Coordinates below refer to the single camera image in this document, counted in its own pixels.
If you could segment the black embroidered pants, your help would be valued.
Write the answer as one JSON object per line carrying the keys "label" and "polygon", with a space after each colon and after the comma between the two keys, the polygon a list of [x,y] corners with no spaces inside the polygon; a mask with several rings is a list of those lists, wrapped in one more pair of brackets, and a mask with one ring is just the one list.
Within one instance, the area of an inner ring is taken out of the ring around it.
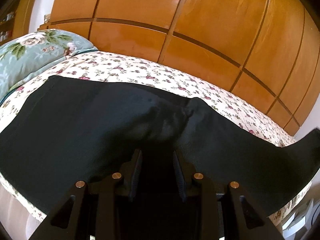
{"label": "black embroidered pants", "polygon": [[51,76],[1,132],[1,174],[48,213],[77,180],[99,181],[130,154],[177,149],[213,181],[237,181],[268,215],[319,170],[319,130],[277,147],[199,98],[133,83]]}

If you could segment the floral white bedspread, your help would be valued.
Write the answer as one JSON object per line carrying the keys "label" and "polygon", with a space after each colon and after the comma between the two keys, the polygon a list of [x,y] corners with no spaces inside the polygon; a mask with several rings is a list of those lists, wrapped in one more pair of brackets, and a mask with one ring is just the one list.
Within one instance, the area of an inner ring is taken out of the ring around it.
{"label": "floral white bedspread", "polygon": [[27,97],[52,75],[101,82],[130,82],[203,99],[242,129],[276,146],[294,143],[278,124],[232,93],[182,71],[145,59],[90,51],[57,56],[50,47],[36,56],[1,58],[1,128],[19,113]]}

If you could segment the wooden wardrobe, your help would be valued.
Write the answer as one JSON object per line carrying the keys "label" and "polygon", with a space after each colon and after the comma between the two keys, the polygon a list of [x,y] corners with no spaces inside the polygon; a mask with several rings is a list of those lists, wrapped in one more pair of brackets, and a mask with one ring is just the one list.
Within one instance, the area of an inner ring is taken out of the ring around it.
{"label": "wooden wardrobe", "polygon": [[319,27],[300,0],[54,0],[50,27],[244,99],[301,136],[319,95]]}

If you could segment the light blue floral pillow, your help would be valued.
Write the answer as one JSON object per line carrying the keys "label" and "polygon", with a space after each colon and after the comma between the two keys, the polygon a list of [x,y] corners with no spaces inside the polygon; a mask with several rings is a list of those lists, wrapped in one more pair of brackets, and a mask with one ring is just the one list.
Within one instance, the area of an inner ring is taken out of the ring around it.
{"label": "light blue floral pillow", "polygon": [[52,66],[97,48],[70,31],[47,29],[26,34],[1,46],[1,98]]}

